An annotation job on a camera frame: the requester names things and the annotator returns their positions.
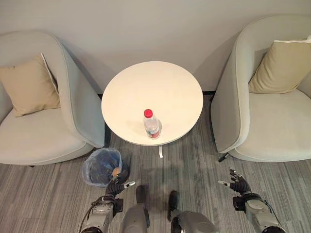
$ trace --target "white round table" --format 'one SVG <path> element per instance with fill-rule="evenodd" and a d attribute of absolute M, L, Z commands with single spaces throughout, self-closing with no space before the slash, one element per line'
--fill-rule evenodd
<path fill-rule="evenodd" d="M 197 80 L 182 67 L 159 61 L 121 71 L 102 98 L 109 128 L 120 138 L 144 146 L 163 145 L 185 135 L 197 122 L 202 107 L 203 93 Z M 144 128 L 143 113 L 148 108 L 162 124 L 157 139 L 150 139 Z"/>

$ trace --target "blue trash bag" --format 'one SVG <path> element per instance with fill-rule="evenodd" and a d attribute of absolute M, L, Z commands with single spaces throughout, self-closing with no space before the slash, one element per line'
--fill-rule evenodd
<path fill-rule="evenodd" d="M 105 188 L 112 179 L 112 171 L 122 171 L 121 154 L 114 148 L 94 151 L 82 165 L 82 178 L 88 185 Z"/>

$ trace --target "white wall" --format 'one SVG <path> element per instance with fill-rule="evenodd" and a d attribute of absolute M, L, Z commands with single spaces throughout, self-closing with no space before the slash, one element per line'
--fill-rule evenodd
<path fill-rule="evenodd" d="M 53 33 L 99 93 L 124 68 L 150 60 L 178 64 L 212 91 L 237 33 L 277 13 L 311 14 L 311 0 L 0 0 L 0 33 Z"/>

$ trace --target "chair armrest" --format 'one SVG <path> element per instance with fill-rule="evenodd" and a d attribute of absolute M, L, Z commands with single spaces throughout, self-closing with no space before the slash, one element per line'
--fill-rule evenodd
<path fill-rule="evenodd" d="M 239 56 L 237 58 L 236 47 L 238 40 L 211 104 L 211 121 L 219 153 L 226 153 L 241 145 L 249 131 L 247 78 L 249 73 L 247 65 L 249 64 L 246 57 Z"/>
<path fill-rule="evenodd" d="M 67 74 L 57 79 L 61 109 L 68 129 L 94 147 L 104 146 L 101 101 L 70 55 L 59 44 Z"/>
<path fill-rule="evenodd" d="M 5 117 L 12 110 L 13 104 L 10 97 L 4 90 L 2 83 L 0 82 L 0 124 L 5 119 Z"/>

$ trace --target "floor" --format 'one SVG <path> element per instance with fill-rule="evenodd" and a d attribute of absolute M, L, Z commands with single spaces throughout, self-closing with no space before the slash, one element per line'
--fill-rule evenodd
<path fill-rule="evenodd" d="M 170 232 L 166 219 L 171 190 L 180 192 L 180 209 L 201 212 L 220 233 L 254 233 L 243 212 L 232 206 L 235 193 L 220 186 L 218 179 L 230 180 L 235 168 L 274 207 L 289 233 L 311 232 L 311 160 L 288 163 L 254 163 L 219 157 L 209 121 L 209 99 L 194 128 L 181 139 L 163 146 L 160 159 L 157 147 L 127 143 L 112 134 L 111 147 L 117 148 L 131 167 L 129 180 L 148 184 L 150 233 Z M 92 201 L 103 189 L 87 186 L 81 179 L 81 164 L 87 156 L 47 166 L 0 164 L 0 232 L 77 233 L 79 223 Z M 135 188 L 120 194 L 124 212 L 117 214 L 110 233 L 119 232 L 120 223 L 135 203 Z"/>

